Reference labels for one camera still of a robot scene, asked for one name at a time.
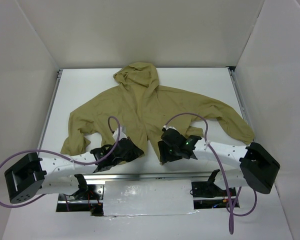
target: hoodie sleeve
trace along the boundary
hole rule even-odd
[[[242,117],[229,105],[200,94],[193,94],[195,102],[189,110],[210,119],[216,118],[222,129],[232,138],[250,144],[255,134],[251,127]],[[199,121],[198,117],[193,117],[194,121]]]
[[[192,112],[206,119],[217,119],[222,129],[232,138],[250,144],[254,138],[251,127],[229,105],[214,98],[185,91],[172,87],[160,87],[164,93],[161,95],[161,103],[165,103],[166,109],[173,109],[169,115]],[[173,126],[186,136],[196,133],[201,135],[198,128],[190,127],[191,122],[200,121],[196,116],[180,116],[173,120]]]
[[[84,137],[84,134],[94,134],[96,132],[90,103],[87,102],[70,113],[68,137],[63,143],[61,153],[70,156],[85,153],[90,141]]]

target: white wall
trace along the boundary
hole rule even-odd
[[[235,66],[264,0],[18,0],[61,68]]]
[[[276,181],[295,240],[300,240],[300,6],[266,0],[235,70],[248,117],[281,164]]]
[[[42,131],[57,67],[13,0],[0,0],[0,163],[34,148]],[[0,199],[9,203],[0,172]],[[10,210],[0,207],[0,239]]]

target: purple cable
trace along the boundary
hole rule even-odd
[[[30,150],[20,151],[20,152],[17,152],[15,154],[9,156],[6,160],[4,160],[0,164],[0,169],[3,167],[4,164],[6,164],[8,161],[10,161],[11,159],[15,158],[16,156],[19,156],[21,154],[28,154],[28,153],[47,153],[47,154],[52,154],[52,155],[61,157],[63,159],[66,159],[68,161],[73,161],[76,164],[84,165],[84,166],[98,164],[98,163],[102,162],[103,160],[105,160],[115,150],[115,148],[118,145],[119,139],[120,139],[120,122],[119,122],[119,120],[115,116],[110,116],[108,118],[108,120],[109,119],[114,119],[116,121],[116,123],[118,124],[118,128],[119,128],[119,130],[118,130],[118,136],[117,136],[117,138],[115,140],[115,143],[114,143],[113,147],[110,149],[110,151],[105,156],[103,156],[102,158],[98,159],[97,161],[93,161],[93,162],[81,162],[81,161],[72,160],[72,158],[64,156],[64,155],[62,155],[60,153],[57,153],[57,152],[54,152],[54,151],[43,150],[43,149],[30,149]],[[28,201],[26,203],[20,204],[20,205],[8,205],[8,204],[5,204],[5,203],[3,203],[3,202],[0,201],[0,206],[5,207],[5,208],[10,208],[10,209],[21,208],[21,207],[27,206],[29,204],[32,204],[33,202],[35,202],[38,199],[42,198],[44,195],[45,194],[42,194],[42,195],[38,196],[37,198],[35,198],[35,199],[31,200],[31,201]]]
[[[70,208],[69,208],[69,203],[68,203],[68,199],[67,199],[67,195],[63,194],[64,199],[65,199],[65,205],[66,205],[66,210],[68,212],[70,212]]]
[[[205,140],[207,146],[211,149],[213,155],[215,156],[215,158],[216,158],[216,160],[217,160],[217,162],[219,164],[219,167],[220,167],[220,170],[221,170],[221,174],[222,174],[223,179],[224,179],[224,185],[225,185],[226,195],[227,195],[227,197],[229,199],[228,205],[230,207],[230,210],[228,210],[228,208],[227,208],[227,210],[230,213],[230,216],[229,216],[229,232],[232,235],[232,234],[234,234],[234,230],[235,230],[234,216],[244,217],[244,216],[247,216],[250,213],[252,213],[253,210],[256,208],[256,205],[257,205],[257,193],[256,193],[256,191],[254,191],[254,196],[255,196],[254,206],[253,206],[253,208],[249,212],[247,212],[245,214],[236,214],[236,213],[234,213],[234,208],[235,208],[235,205],[236,205],[236,203],[238,201],[238,197],[239,197],[239,193],[241,191],[241,187],[239,188],[239,191],[238,191],[238,193],[236,195],[236,198],[235,198],[234,202],[232,202],[232,200],[231,200],[231,193],[230,193],[230,190],[229,190],[229,184],[228,184],[228,180],[227,180],[227,177],[226,177],[226,173],[225,173],[224,167],[222,166],[220,158],[219,158],[218,154],[216,153],[216,151],[214,150],[214,148],[210,145],[210,143],[207,142],[207,133],[208,133],[208,122],[207,122],[207,120],[203,116],[200,116],[199,114],[192,113],[192,112],[183,112],[183,113],[179,113],[179,114],[173,116],[172,118],[170,118],[166,122],[165,126],[167,126],[168,123],[170,123],[170,121],[172,119],[174,119],[174,118],[176,118],[178,116],[181,116],[181,115],[193,115],[193,116],[196,116],[196,117],[202,119],[204,121],[204,123],[205,123],[205,131],[204,131],[204,136],[203,137],[204,137],[204,140]]]
[[[236,197],[235,197],[235,199],[234,199],[234,201],[233,201],[233,207],[236,206],[236,203],[237,203],[237,201],[238,201],[238,196],[239,196],[239,194],[240,194],[240,192],[241,192],[241,188],[242,188],[242,187],[239,187],[238,193],[236,194]],[[245,217],[245,216],[248,216],[249,214],[251,214],[251,213],[255,210],[255,208],[256,208],[256,206],[257,206],[258,197],[257,197],[257,192],[256,192],[255,190],[253,190],[253,193],[254,193],[254,204],[253,204],[251,210],[248,211],[248,212],[246,212],[246,213],[243,213],[243,214],[233,213],[234,216],[237,216],[237,217]],[[226,206],[225,206],[225,207],[226,207],[226,210],[230,213],[230,210],[229,210],[229,202],[226,203]]]

